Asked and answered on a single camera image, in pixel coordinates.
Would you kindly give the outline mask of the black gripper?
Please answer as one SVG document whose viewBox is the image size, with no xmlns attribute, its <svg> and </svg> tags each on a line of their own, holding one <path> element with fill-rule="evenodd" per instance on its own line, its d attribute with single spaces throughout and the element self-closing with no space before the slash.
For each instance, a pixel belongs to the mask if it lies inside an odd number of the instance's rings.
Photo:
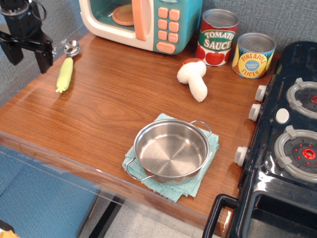
<svg viewBox="0 0 317 238">
<path fill-rule="evenodd" d="M 42 31 L 43 19 L 34 13 L 5 14 L 0 26 L 0 46 L 8 60 L 19 64 L 22 48 L 34 51 L 41 74 L 53 65 L 53 40 Z"/>
</svg>

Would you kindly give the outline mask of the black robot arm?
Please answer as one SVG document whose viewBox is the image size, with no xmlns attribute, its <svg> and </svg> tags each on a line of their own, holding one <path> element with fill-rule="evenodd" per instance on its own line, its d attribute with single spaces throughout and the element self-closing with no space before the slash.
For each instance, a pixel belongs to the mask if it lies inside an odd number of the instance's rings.
<svg viewBox="0 0 317 238">
<path fill-rule="evenodd" d="M 8 60 L 17 65 L 23 60 L 22 50 L 33 51 L 40 72 L 53 65 L 53 40 L 42 31 L 46 9 L 36 0 L 2 0 L 0 14 L 0 47 Z"/>
</svg>

